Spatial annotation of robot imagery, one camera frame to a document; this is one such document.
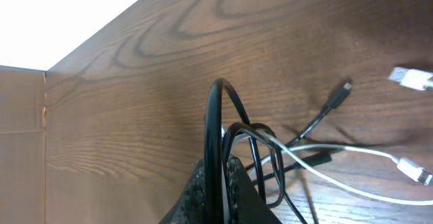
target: white usb connector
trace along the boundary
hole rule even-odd
[[[396,67],[391,72],[390,80],[400,83],[401,86],[418,91],[433,89],[433,72],[414,68]]]
[[[400,158],[397,168],[414,181],[420,182],[425,186],[429,185],[433,178],[424,168],[405,157]]]

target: white background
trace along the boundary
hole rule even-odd
[[[0,65],[48,70],[137,0],[0,0]]]

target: bundle of cables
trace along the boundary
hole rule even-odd
[[[290,200],[286,192],[285,173],[297,168],[304,168],[318,177],[333,183],[346,191],[353,192],[375,200],[392,202],[397,204],[408,205],[433,205],[433,200],[399,200],[370,194],[359,189],[347,186],[323,173],[316,171],[313,166],[331,161],[330,152],[319,152],[306,158],[299,158],[295,151],[309,150],[317,148],[334,149],[336,151],[350,150],[368,154],[375,154],[391,159],[396,163],[397,168],[414,181],[429,185],[432,175],[426,172],[422,167],[416,165],[407,158],[399,158],[385,152],[369,149],[366,145],[347,145],[347,144],[324,144],[316,143],[309,145],[295,146],[299,141],[305,139],[307,135],[318,125],[318,123],[336,109],[350,94],[352,85],[343,83],[339,86],[326,101],[320,113],[287,143],[280,142],[274,132],[262,123],[250,123],[245,108],[237,95],[235,89],[225,79],[217,79],[210,89],[208,102],[206,105],[205,118],[205,149],[204,149],[204,205],[206,210],[206,219],[209,223],[228,223],[230,213],[228,211],[229,201],[227,200],[227,162],[229,160],[233,146],[243,140],[248,139],[250,143],[252,158],[254,162],[246,167],[250,176],[256,173],[256,179],[252,182],[257,184],[258,195],[267,204],[269,208],[279,206],[285,200],[288,206],[294,211],[301,223],[306,223],[305,218],[298,211],[294,203]],[[241,122],[235,122],[224,133],[221,124],[222,94],[225,90],[233,102]],[[269,155],[260,158],[257,141],[266,145]],[[282,154],[288,154],[296,163],[290,166],[284,166]],[[263,175],[262,165],[270,161],[273,173]],[[275,202],[267,203],[265,193],[265,181],[275,178],[279,186],[279,195]]]

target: wood grain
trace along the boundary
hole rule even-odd
[[[0,66],[0,223],[45,223],[43,72]]]
[[[139,0],[47,73],[47,222],[157,223],[203,155],[206,98],[225,77],[252,122],[288,140],[341,79],[352,95],[312,137],[393,143],[433,169],[433,97],[388,80],[433,67],[433,0]],[[238,121],[224,98],[226,125]],[[247,145],[236,154],[251,162]],[[433,198],[371,156],[318,169],[352,186]],[[347,194],[303,173],[288,186],[309,223],[426,223],[429,207]],[[275,184],[267,184],[270,198]],[[284,223],[296,221],[282,206]]]

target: wooden table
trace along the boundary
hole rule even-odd
[[[352,95],[311,136],[391,143],[386,151],[433,171],[433,94],[388,80],[401,64],[431,69],[432,37],[433,0],[139,0],[47,73],[47,222],[157,223],[203,157],[219,77],[283,141],[351,78]],[[223,122],[238,120],[225,96]],[[247,143],[235,155],[252,162]],[[342,152],[317,169],[368,192],[433,199],[383,158]],[[369,200],[306,172],[287,178],[309,223],[433,217],[430,206]],[[275,182],[266,187],[274,198]],[[286,205],[274,211],[297,221]]]

